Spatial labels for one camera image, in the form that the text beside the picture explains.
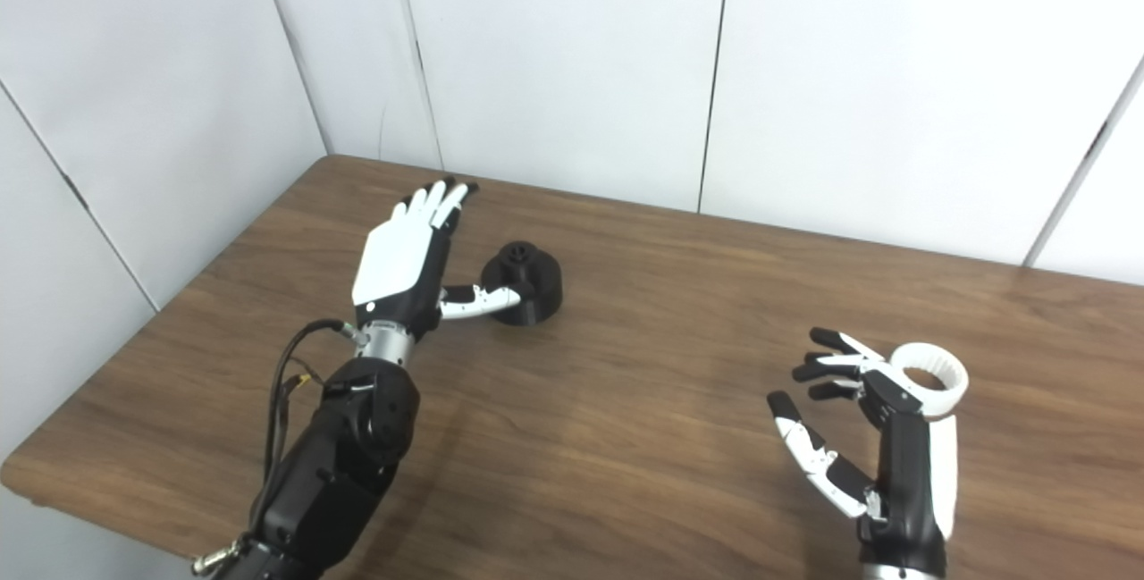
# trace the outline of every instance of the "wood grain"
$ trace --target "wood grain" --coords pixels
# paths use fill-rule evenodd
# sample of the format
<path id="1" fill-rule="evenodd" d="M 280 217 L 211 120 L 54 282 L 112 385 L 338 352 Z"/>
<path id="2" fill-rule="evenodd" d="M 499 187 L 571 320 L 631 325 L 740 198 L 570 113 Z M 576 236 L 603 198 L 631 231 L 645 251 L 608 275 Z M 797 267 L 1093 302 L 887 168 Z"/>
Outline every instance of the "wood grain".
<path id="1" fill-rule="evenodd" d="M 275 357 L 307 320 L 351 317 L 366 232 L 434 176 L 318 161 L 8 459 L 3 483 L 176 555 L 228 542 L 259 488 Z M 951 577 L 1144 570 L 1144 289 L 482 186 L 447 280 L 525 239 L 564 267 L 564 308 L 534 328 L 455 320 L 418 347 L 412 453 L 331 578 L 857 577 L 851 524 L 801 477 L 764 403 L 799 392 L 789 368 L 812 325 L 877 349 L 930 341 L 968 365 Z M 349 352 L 315 336 L 300 355 L 328 372 Z M 873 470 L 857 408 L 802 408 Z"/>

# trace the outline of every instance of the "white ring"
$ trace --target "white ring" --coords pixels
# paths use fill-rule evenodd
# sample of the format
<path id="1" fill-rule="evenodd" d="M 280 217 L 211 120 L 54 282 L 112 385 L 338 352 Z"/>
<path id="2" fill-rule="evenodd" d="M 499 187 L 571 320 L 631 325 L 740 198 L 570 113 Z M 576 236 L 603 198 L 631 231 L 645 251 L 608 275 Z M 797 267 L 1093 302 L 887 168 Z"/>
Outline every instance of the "white ring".
<path id="1" fill-rule="evenodd" d="M 944 390 L 925 388 L 909 378 L 906 389 L 922 403 L 922 414 L 939 416 L 948 414 L 969 388 L 969 373 L 947 349 L 932 343 L 904 343 L 890 355 L 890 365 L 903 370 L 917 370 L 936 376 L 945 386 Z"/>

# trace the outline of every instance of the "black cable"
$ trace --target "black cable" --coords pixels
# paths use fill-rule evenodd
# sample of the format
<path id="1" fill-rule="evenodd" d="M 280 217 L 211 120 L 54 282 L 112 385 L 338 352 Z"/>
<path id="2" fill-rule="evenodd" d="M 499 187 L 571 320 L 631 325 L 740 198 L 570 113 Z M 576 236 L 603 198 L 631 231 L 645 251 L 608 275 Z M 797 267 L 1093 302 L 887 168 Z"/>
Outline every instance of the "black cable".
<path id="1" fill-rule="evenodd" d="M 265 516 L 267 507 L 270 504 L 270 499 L 273 498 L 275 491 L 277 491 L 277 484 L 275 482 L 276 474 L 278 471 L 278 462 L 281 461 L 281 452 L 286 444 L 286 422 L 285 416 L 288 412 L 288 397 L 289 394 L 297 388 L 301 383 L 301 379 L 294 378 L 289 388 L 283 383 L 283 375 L 286 372 L 286 364 L 291 360 L 297 361 L 302 367 L 310 374 L 315 381 L 321 383 L 321 378 L 317 376 L 313 368 L 309 364 L 294 357 L 294 349 L 297 348 L 302 340 L 315 332 L 320 331 L 320 328 L 331 328 L 332 331 L 340 332 L 341 328 L 345 327 L 343 320 L 339 319 L 318 319 L 311 320 L 305 327 L 300 328 L 297 334 L 289 340 L 286 344 L 286 349 L 283 349 L 281 357 L 278 357 L 278 364 L 275 365 L 275 375 L 270 381 L 270 407 L 268 408 L 269 416 L 267 419 L 267 444 L 263 451 L 263 462 L 262 462 L 262 492 L 259 494 L 259 501 L 255 503 L 254 509 L 251 511 L 251 523 L 248 532 L 256 534 L 261 531 L 262 518 Z"/>
<path id="2" fill-rule="evenodd" d="M 278 359 L 278 364 L 275 365 L 275 376 L 270 381 L 270 406 L 267 408 L 267 444 L 262 453 L 262 482 L 265 484 L 270 480 L 270 469 L 275 464 L 273 450 L 275 450 L 275 421 L 278 411 L 278 394 L 283 383 L 283 373 L 286 372 L 286 364 L 289 361 L 291 357 L 294 356 L 294 349 L 297 344 L 302 342 L 308 335 L 318 332 L 319 328 L 331 328 L 332 331 L 340 331 L 340 328 L 345 327 L 345 323 L 339 319 L 318 319 L 311 320 L 305 327 L 300 328 L 294 339 L 289 340 L 286 344 L 286 349 L 283 349 L 283 355 Z"/>

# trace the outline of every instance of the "wall seam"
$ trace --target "wall seam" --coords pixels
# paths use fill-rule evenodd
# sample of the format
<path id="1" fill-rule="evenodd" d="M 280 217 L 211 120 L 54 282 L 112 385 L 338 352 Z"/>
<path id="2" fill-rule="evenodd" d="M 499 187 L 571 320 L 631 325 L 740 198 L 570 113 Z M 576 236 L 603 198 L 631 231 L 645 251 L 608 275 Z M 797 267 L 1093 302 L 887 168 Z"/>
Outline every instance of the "wall seam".
<path id="1" fill-rule="evenodd" d="M 140 280 L 138 275 L 135 273 L 135 270 L 132 270 L 132 267 L 129 265 L 129 263 L 127 263 L 127 259 L 124 257 L 121 252 L 119 252 L 119 247 L 116 247 L 114 241 L 111 240 L 111 235 L 108 235 L 108 230 L 105 230 L 103 224 L 100 223 L 100 220 L 96 217 L 95 210 L 92 210 L 90 206 L 87 204 L 87 199 L 84 198 L 82 193 L 80 193 L 78 185 L 76 185 L 74 181 L 71 180 L 71 176 L 69 176 L 69 174 L 64 172 L 59 161 L 56 160 L 56 157 L 51 152 L 51 149 L 48 149 L 48 145 L 47 143 L 45 143 L 43 137 L 40 136 L 40 132 L 37 130 L 37 128 L 32 125 L 32 120 L 29 119 L 27 114 L 24 112 L 24 109 L 19 106 L 19 103 L 16 101 L 16 96 L 11 95 L 11 90 L 8 90 L 8 84 L 5 84 L 3 78 L 0 78 L 0 92 L 3 92 L 3 95 L 7 96 L 8 101 L 10 101 L 13 109 L 16 109 L 19 119 L 23 120 L 25 127 L 27 127 L 27 130 L 32 132 L 32 137 L 35 137 L 35 143 L 40 145 L 41 151 L 43 151 L 45 156 L 48 157 L 48 160 L 51 161 L 51 165 L 53 167 L 56 168 L 56 173 L 59 174 L 61 180 L 63 180 L 64 184 L 67 185 L 67 189 L 71 190 L 72 196 L 76 197 L 76 200 L 79 201 L 79 205 L 84 208 L 84 210 L 86 210 L 87 217 L 90 219 L 92 224 L 95 225 L 95 229 L 100 231 L 100 235 L 102 235 L 104 243 L 108 244 L 108 247 L 111 247 L 111 252 L 116 255 L 116 259 L 118 259 L 119 264 L 122 265 L 124 271 L 127 271 L 127 276 L 132 278 L 132 281 L 135 284 L 135 287 L 138 287 L 140 294 L 143 295 L 143 300 L 146 300 L 148 305 L 151 307 L 151 310 L 158 312 L 159 305 L 156 303 L 156 300 L 151 297 L 151 294 L 150 292 L 146 291 L 146 287 L 143 287 L 143 281 Z"/>
<path id="2" fill-rule="evenodd" d="M 718 27 L 715 30 L 715 63 L 712 66 L 712 92 L 707 101 L 707 130 L 704 132 L 704 159 L 699 167 L 699 198 L 696 198 L 696 214 L 704 209 L 704 182 L 707 182 L 707 152 L 712 144 L 712 119 L 715 116 L 715 84 L 718 82 L 718 54 L 723 48 L 723 15 L 726 14 L 726 0 L 720 0 Z"/>
<path id="3" fill-rule="evenodd" d="M 318 117 L 318 106 L 313 101 L 313 92 L 310 90 L 310 82 L 305 79 L 305 64 L 302 63 L 302 51 L 299 50 L 297 38 L 294 38 L 293 31 L 289 30 L 289 23 L 286 22 L 286 14 L 283 14 L 281 1 L 270 1 L 275 5 L 275 13 L 278 14 L 278 23 L 281 23 L 283 34 L 286 35 L 286 46 L 289 47 L 291 57 L 294 58 L 294 67 L 297 70 L 299 80 L 302 82 L 302 93 L 305 94 L 307 104 L 310 104 L 310 116 L 313 117 L 313 125 L 318 128 L 318 137 L 321 140 L 323 148 L 326 149 L 326 156 L 333 156 L 333 144 L 331 144 L 329 136 L 326 135 L 326 127 L 323 127 L 321 119 Z"/>
<path id="4" fill-rule="evenodd" d="M 1105 117 L 1096 136 L 1093 137 L 1093 144 L 1085 152 L 1068 184 L 1060 193 L 1060 198 L 1057 199 L 1057 204 L 1054 206 L 1051 213 L 1049 213 L 1049 217 L 1046 219 L 1044 225 L 1041 227 L 1040 233 L 1036 235 L 1036 240 L 1028 248 L 1028 254 L 1025 255 L 1022 267 L 1032 268 L 1036 263 L 1036 260 L 1041 257 L 1044 246 L 1052 238 L 1052 232 L 1060 224 L 1060 220 L 1064 217 L 1066 210 L 1068 210 L 1068 206 L 1072 205 L 1081 185 L 1085 184 L 1088 173 L 1101 157 L 1101 152 L 1104 151 L 1104 145 L 1107 144 L 1109 137 L 1112 137 L 1112 133 L 1115 132 L 1117 125 L 1120 124 L 1121 117 L 1123 117 L 1125 111 L 1131 104 L 1136 92 L 1141 88 L 1141 84 L 1144 84 L 1144 57 L 1136 64 L 1135 71 L 1128 78 L 1128 84 L 1125 84 L 1123 90 L 1120 90 L 1120 96 L 1117 96 L 1115 103 L 1112 104 L 1112 111 Z"/>
<path id="5" fill-rule="evenodd" d="M 424 58 L 421 56 L 421 39 L 418 38 L 416 22 L 413 19 L 413 2 L 412 0 L 400 0 L 400 5 L 405 25 L 410 31 L 410 46 L 413 47 L 413 55 L 416 57 L 418 88 L 421 88 L 421 101 L 424 103 L 426 112 L 429 114 L 429 128 L 432 128 L 434 144 L 437 145 L 437 161 L 440 161 L 440 169 L 444 172 L 445 153 L 440 149 L 440 135 L 437 133 L 437 116 L 434 113 L 432 98 L 429 96 L 429 79 L 426 77 Z"/>

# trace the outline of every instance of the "robotic arm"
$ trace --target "robotic arm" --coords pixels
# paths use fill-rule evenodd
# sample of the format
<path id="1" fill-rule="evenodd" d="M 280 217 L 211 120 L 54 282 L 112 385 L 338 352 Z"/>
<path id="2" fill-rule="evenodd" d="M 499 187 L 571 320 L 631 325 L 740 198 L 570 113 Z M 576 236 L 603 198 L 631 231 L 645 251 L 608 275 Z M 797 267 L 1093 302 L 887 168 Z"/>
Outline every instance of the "robotic arm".
<path id="1" fill-rule="evenodd" d="M 813 328 L 810 339 L 841 355 L 809 352 L 794 368 L 797 382 L 836 376 L 812 386 L 815 400 L 858 402 L 881 434 L 877 478 L 827 450 L 804 424 L 788 394 L 766 397 L 782 440 L 807 479 L 847 517 L 858 521 L 859 559 L 867 580 L 945 578 L 945 542 L 953 534 L 958 499 L 958 429 L 948 415 L 969 386 L 961 361 L 928 343 L 907 343 L 887 361 L 855 339 Z M 920 386 L 905 372 L 919 370 L 945 387 Z"/>
<path id="2" fill-rule="evenodd" d="M 356 326 L 315 320 L 287 347 L 270 397 L 271 426 L 280 431 L 270 430 L 265 484 L 248 529 L 227 548 L 197 558 L 196 575 L 321 577 L 350 553 L 412 445 L 421 399 L 408 373 L 414 345 L 442 319 L 494 315 L 532 325 L 556 312 L 559 267 L 527 243 L 506 246 L 485 268 L 483 284 L 442 287 L 461 206 L 475 192 L 476 185 L 453 177 L 432 182 L 370 232 L 353 281 Z M 283 371 L 301 339 L 319 328 L 348 336 L 357 351 L 321 382 L 318 410 L 279 458 L 287 398 L 303 381 L 281 384 Z"/>

